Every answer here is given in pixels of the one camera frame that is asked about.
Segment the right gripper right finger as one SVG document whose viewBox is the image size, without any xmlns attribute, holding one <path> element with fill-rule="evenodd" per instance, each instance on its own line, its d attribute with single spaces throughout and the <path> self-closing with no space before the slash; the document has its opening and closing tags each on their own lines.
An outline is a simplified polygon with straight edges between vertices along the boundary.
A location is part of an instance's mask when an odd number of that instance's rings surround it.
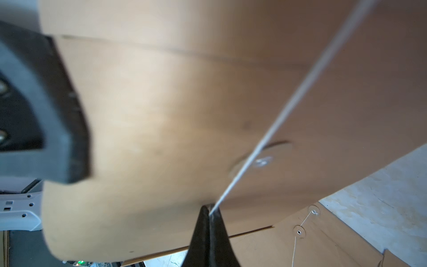
<svg viewBox="0 0 427 267">
<path fill-rule="evenodd" d="M 209 266 L 240 267 L 239 261 L 232 249 L 220 210 L 212 210 L 209 220 Z"/>
</svg>

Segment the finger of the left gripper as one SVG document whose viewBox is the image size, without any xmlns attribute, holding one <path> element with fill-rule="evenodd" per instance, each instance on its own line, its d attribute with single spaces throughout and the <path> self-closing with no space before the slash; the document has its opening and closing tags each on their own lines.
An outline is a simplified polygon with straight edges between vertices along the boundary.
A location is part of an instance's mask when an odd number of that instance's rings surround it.
<svg viewBox="0 0 427 267">
<path fill-rule="evenodd" d="M 1 22 L 1 176 L 73 184 L 90 131 L 53 39 Z"/>
</svg>

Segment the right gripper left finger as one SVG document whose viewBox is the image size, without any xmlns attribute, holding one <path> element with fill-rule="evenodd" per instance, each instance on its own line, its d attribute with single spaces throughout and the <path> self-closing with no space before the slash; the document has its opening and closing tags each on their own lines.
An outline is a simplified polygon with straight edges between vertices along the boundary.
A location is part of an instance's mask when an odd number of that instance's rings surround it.
<svg viewBox="0 0 427 267">
<path fill-rule="evenodd" d="M 210 256 L 209 209 L 203 206 L 196 222 L 187 255 L 182 267 L 208 267 Z"/>
</svg>

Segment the brown file bag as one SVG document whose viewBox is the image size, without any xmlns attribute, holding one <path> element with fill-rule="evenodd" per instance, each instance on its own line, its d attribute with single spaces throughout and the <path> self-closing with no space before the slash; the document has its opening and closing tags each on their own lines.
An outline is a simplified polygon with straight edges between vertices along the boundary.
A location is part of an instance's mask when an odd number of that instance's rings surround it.
<svg viewBox="0 0 427 267">
<path fill-rule="evenodd" d="M 385 250 L 381 267 L 410 267 L 406 262 L 394 255 L 390 250 Z"/>
<path fill-rule="evenodd" d="M 40 1 L 91 134 L 91 173 L 46 181 L 60 260 L 186 247 L 357 1 Z M 427 141 L 427 3 L 381 1 L 221 204 L 268 227 Z"/>
<path fill-rule="evenodd" d="M 317 202 L 230 239 L 243 267 L 379 267 L 383 254 Z"/>
</svg>

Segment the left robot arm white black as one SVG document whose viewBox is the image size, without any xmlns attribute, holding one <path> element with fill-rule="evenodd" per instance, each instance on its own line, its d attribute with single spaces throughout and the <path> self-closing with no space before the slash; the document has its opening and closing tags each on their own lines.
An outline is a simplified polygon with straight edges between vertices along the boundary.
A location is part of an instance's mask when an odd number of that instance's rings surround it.
<svg viewBox="0 0 427 267">
<path fill-rule="evenodd" d="M 53 39 L 1 22 L 1 230 L 42 229 L 40 181 L 74 184 L 90 174 L 90 131 Z"/>
</svg>

